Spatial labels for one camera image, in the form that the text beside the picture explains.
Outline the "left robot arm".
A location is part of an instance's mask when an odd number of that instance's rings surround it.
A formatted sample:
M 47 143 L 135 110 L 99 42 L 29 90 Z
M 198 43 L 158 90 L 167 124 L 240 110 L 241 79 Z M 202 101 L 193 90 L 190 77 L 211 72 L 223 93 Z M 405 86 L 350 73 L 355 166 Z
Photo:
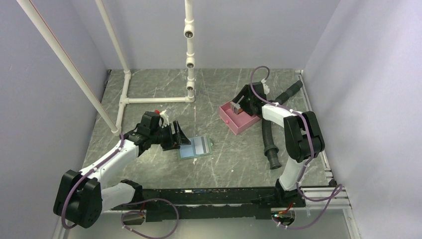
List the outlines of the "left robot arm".
M 176 120 L 171 125 L 155 124 L 149 129 L 138 123 L 119 137 L 117 145 L 96 162 L 79 171 L 68 170 L 62 176 L 53 212 L 61 217 L 65 229 L 89 228 L 101 213 L 120 205 L 139 208 L 144 200 L 140 184 L 125 179 L 107 187 L 108 180 L 152 145 L 168 151 L 191 144 Z

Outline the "green card holder wallet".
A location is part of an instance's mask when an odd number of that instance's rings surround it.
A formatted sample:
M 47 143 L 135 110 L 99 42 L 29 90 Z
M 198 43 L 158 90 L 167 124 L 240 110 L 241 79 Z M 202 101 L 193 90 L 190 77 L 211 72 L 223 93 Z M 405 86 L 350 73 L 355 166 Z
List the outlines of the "green card holder wallet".
M 213 143 L 208 135 L 191 137 L 189 141 L 191 144 L 182 145 L 178 150 L 178 159 L 194 159 L 212 155 Z

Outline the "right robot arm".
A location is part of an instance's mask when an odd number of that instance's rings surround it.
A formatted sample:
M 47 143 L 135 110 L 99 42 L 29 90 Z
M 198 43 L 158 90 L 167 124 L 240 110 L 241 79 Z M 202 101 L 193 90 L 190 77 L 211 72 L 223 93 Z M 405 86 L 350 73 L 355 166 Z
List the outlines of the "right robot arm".
M 265 83 L 257 82 L 244 85 L 241 91 L 229 102 L 230 109 L 236 115 L 246 113 L 275 123 L 284 129 L 285 147 L 289 155 L 282 175 L 278 179 L 281 189 L 274 193 L 277 205 L 285 207 L 293 201 L 292 191 L 299 188 L 304 166 L 308 160 L 318 156 L 325 144 L 316 115 L 311 112 L 297 112 L 284 108 L 283 104 L 302 88 L 301 81 L 296 81 L 275 100 L 266 102 L 269 91 Z

